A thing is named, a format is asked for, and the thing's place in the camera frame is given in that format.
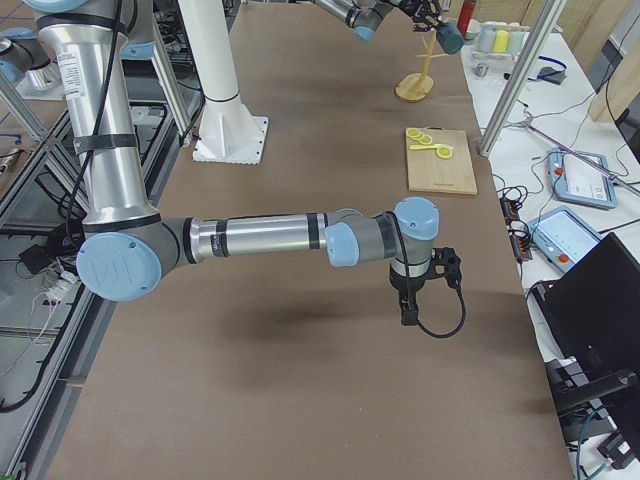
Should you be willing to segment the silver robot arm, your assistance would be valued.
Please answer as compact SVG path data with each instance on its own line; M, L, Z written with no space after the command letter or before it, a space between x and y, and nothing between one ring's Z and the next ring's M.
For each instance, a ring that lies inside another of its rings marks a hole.
M385 17L394 9L409 17L417 32L428 32L444 25L438 1L315 0L312 4L339 19L363 42L373 39Z
M370 11L344 1L312 1L340 18L360 38L369 38L394 7L415 24L443 23L437 1L381 1ZM452 248L433 248L439 230L436 205L422 197L401 200L372 218L354 209L300 215L200 220L163 220L148 200L138 141L120 53L128 41L150 40L148 1L24 1L35 15L40 38L54 49L65 88L80 174L88 196L85 240L76 269L100 297L131 301L155 289L172 270L207 257L327 249L334 267L390 260L389 279L398 291L401 323L434 338L457 333L466 319L460 258ZM268 119L253 117L242 103L221 1L180 1L185 30L205 97L195 157L256 164ZM453 32L444 38L453 37ZM456 291L461 320L437 334L419 320L416 293L427 280L444 277Z

